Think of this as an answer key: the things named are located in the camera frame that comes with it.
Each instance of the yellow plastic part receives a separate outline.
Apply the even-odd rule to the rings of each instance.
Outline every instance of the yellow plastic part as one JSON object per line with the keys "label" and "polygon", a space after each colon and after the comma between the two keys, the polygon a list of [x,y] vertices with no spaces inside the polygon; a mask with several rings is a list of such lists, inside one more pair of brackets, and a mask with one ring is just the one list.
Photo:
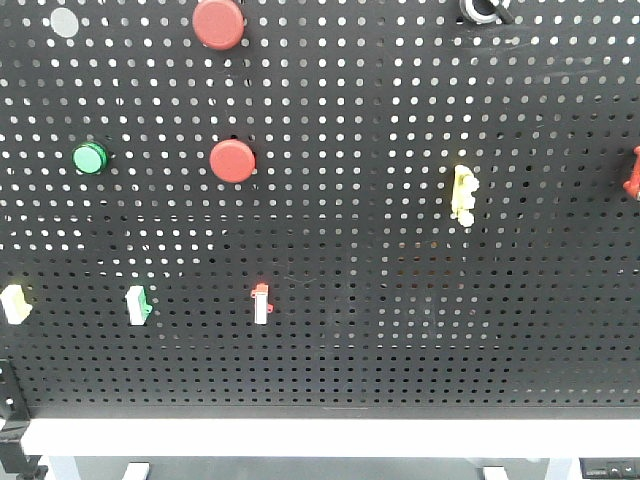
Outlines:
{"label": "yellow plastic part", "polygon": [[456,165],[455,174],[451,211],[453,212],[453,217],[460,222],[460,225],[469,228],[475,222],[475,217],[471,213],[471,210],[476,206],[476,199],[473,193],[480,188],[480,182],[473,175],[471,169],[464,165]]}
{"label": "yellow plastic part", "polygon": [[2,308],[11,325],[20,325],[31,313],[33,307],[24,299],[24,292],[20,285],[9,285],[0,294]]}

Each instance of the small plastic clip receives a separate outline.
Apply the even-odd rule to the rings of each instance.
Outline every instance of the small plastic clip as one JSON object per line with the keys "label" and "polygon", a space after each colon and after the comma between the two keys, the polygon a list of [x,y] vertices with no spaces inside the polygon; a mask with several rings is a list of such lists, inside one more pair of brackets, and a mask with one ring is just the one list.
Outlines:
{"label": "small plastic clip", "polygon": [[125,298],[129,309],[129,323],[131,325],[144,325],[153,310],[153,307],[147,304],[144,287],[140,285],[131,287]]}
{"label": "small plastic clip", "polygon": [[464,165],[456,165],[456,178],[453,184],[453,197],[451,198],[451,210],[453,218],[457,218],[460,225],[471,227],[475,217],[471,210],[476,206],[473,193],[480,188],[480,182],[473,172]]}
{"label": "small plastic clip", "polygon": [[640,147],[636,147],[633,151],[637,155],[636,164],[633,167],[631,178],[624,182],[624,189],[635,200],[640,201]]}
{"label": "small plastic clip", "polygon": [[273,305],[269,303],[269,285],[259,283],[254,290],[251,290],[251,298],[255,300],[256,325],[267,324],[267,314],[273,312]]}
{"label": "small plastic clip", "polygon": [[24,292],[20,285],[9,285],[5,288],[0,294],[0,301],[10,325],[20,325],[33,310],[33,307],[24,299]]}

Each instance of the black bracket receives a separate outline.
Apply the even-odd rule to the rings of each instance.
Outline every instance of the black bracket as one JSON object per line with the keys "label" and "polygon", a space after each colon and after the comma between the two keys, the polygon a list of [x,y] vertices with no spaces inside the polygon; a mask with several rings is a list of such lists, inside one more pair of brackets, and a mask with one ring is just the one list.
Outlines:
{"label": "black bracket", "polygon": [[26,456],[22,449],[22,436],[31,417],[8,360],[0,360],[0,416],[5,420],[0,430],[0,462],[4,471],[18,474],[16,480],[43,480],[47,467],[38,465],[40,456]]}

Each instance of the green round knob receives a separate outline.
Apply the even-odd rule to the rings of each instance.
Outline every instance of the green round knob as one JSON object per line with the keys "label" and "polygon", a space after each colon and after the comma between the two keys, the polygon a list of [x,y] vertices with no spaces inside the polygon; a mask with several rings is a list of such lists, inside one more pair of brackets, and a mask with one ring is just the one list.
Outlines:
{"label": "green round knob", "polygon": [[109,152],[97,142],[84,142],[73,149],[73,163],[82,173],[100,173],[107,168]]}

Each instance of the red round knob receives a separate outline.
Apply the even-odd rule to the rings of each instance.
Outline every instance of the red round knob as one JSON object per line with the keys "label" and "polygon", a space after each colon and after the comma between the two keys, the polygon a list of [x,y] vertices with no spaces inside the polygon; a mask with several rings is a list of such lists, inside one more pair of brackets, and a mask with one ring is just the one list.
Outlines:
{"label": "red round knob", "polygon": [[229,50],[244,33],[244,17],[232,0],[202,0],[193,11],[193,29],[207,47]]}
{"label": "red round knob", "polygon": [[247,180],[255,170],[256,157],[245,143],[224,140],[211,150],[209,163],[220,180],[240,183]]}

